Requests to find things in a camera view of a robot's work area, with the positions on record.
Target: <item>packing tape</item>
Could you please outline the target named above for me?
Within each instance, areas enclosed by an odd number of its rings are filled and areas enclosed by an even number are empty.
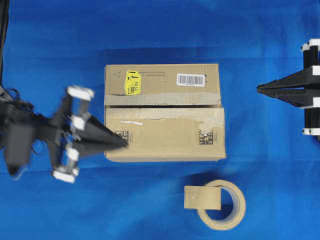
[[[226,190],[232,198],[233,209],[229,216],[222,220],[211,219],[205,209],[197,209],[201,220],[211,229],[229,230],[237,226],[245,216],[246,200],[241,190],[232,182],[225,180],[214,180],[206,185],[206,187],[219,187]]]

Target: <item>white mark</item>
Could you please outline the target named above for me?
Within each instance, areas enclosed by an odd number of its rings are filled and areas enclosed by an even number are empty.
[[[138,122],[138,121],[120,121],[120,123],[123,124],[136,124],[136,125],[143,125],[142,122]]]

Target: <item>barcode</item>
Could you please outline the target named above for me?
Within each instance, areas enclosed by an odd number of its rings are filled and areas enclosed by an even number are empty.
[[[178,73],[176,76],[178,86],[204,87],[205,75]]]

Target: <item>box flap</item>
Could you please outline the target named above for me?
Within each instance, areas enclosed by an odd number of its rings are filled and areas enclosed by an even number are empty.
[[[129,143],[128,148],[107,153],[112,161],[215,161],[226,157],[223,108],[107,108],[106,126]]]
[[[141,77],[139,94],[126,94],[128,71],[137,71]],[[104,104],[220,105],[218,64],[107,65]]]

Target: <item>yellow label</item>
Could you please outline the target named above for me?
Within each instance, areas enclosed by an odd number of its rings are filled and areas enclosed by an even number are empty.
[[[138,95],[141,91],[141,75],[137,71],[127,71],[124,83],[125,95]]]

